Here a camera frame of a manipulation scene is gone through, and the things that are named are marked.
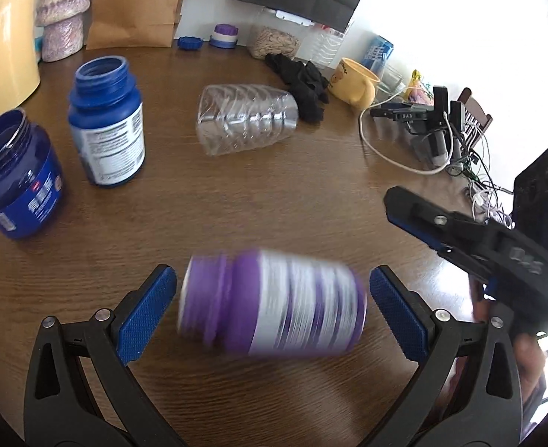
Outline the person's right hand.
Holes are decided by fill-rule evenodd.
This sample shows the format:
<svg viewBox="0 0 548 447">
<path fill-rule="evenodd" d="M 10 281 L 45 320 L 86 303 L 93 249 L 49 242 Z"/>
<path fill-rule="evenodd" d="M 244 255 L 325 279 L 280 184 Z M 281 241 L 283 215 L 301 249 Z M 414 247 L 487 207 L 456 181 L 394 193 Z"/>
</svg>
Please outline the person's right hand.
<svg viewBox="0 0 548 447">
<path fill-rule="evenodd" d="M 476 322 L 487 323 L 490 319 L 491 303 L 484 299 L 484 285 L 474 278 L 469 283 L 473 318 Z M 546 356 L 539 347 L 538 340 L 528 334 L 520 334 L 514 339 L 513 351 L 519 373 L 521 397 L 526 403 L 539 385 Z"/>
</svg>

